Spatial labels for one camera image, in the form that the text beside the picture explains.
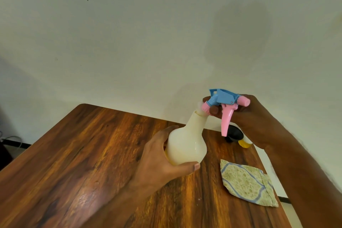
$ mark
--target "wooden table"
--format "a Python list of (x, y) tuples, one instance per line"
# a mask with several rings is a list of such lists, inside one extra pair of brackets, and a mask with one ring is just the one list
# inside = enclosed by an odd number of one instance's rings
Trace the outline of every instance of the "wooden table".
[[(174, 124), (77, 106), (0, 172), (0, 227), (79, 227), (129, 180), (144, 144)], [(154, 193), (126, 227), (290, 228), (281, 205), (249, 203), (223, 186), (220, 159), (265, 171), (255, 148), (227, 144), (216, 131), (205, 129), (203, 137), (208, 153), (200, 170)]]

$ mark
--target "trigger sprayer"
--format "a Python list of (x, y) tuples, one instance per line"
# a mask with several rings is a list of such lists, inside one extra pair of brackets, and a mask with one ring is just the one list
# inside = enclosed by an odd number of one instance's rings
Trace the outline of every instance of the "trigger sprayer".
[(247, 97), (235, 94), (225, 89), (214, 88), (209, 91), (211, 98), (202, 105), (202, 110), (207, 114), (210, 114), (209, 109), (211, 106), (222, 106), (221, 134), (226, 137), (230, 119), (234, 110), (238, 108), (238, 105), (247, 107), (251, 101)]

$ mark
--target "patterned napkin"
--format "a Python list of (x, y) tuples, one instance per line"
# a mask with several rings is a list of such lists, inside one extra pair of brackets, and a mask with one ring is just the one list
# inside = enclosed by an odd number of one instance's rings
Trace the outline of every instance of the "patterned napkin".
[(278, 207), (272, 182), (267, 174), (255, 167), (220, 162), (224, 186), (233, 196), (263, 206)]

